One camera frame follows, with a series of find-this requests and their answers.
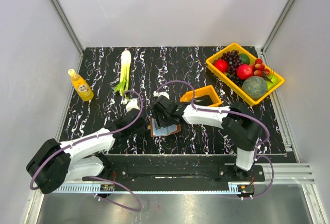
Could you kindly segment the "brown leather card holder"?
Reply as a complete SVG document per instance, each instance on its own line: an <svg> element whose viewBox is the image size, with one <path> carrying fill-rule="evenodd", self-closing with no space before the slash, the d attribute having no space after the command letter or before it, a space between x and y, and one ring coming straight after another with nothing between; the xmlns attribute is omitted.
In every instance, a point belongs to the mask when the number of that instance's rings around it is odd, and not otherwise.
<svg viewBox="0 0 330 224"><path fill-rule="evenodd" d="M151 137L161 137L161 136L169 136L171 134L179 133L181 131L181 126L170 125L167 127L158 127L155 119L151 117L149 129L150 129Z"/></svg>

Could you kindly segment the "small orange plastic bin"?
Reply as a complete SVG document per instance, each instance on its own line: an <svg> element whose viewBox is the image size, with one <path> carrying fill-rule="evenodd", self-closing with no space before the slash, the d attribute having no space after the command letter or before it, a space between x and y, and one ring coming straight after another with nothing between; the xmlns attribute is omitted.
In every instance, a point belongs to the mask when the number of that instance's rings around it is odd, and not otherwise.
<svg viewBox="0 0 330 224"><path fill-rule="evenodd" d="M193 91L188 91L180 98L180 103L190 105L192 97ZM212 85L207 85L205 87L195 89L195 98L193 103L196 108L198 108L198 106L218 107L222 104L222 101L216 93L214 87Z"/></svg>

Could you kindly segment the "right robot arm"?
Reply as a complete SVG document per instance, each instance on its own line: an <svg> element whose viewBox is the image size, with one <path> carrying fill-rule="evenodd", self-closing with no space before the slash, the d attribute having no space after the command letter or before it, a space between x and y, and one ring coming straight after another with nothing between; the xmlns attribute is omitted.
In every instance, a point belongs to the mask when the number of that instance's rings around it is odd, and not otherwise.
<svg viewBox="0 0 330 224"><path fill-rule="evenodd" d="M262 125L240 102L230 106L206 107L190 102L176 104L161 95L152 105L152 117L159 128L171 125L204 125L224 130L237 147L235 176L245 181L253 174L255 148Z"/></svg>

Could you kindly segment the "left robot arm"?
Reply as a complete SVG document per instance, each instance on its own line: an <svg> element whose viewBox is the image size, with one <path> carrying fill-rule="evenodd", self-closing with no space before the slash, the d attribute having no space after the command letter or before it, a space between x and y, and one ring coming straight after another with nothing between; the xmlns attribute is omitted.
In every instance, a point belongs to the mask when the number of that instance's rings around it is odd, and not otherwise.
<svg viewBox="0 0 330 224"><path fill-rule="evenodd" d="M96 176L107 180L112 168L93 154L109 151L116 141L144 129L142 111L133 108L90 135L70 141L45 141L26 166L31 176L30 189L49 194L74 179Z"/></svg>

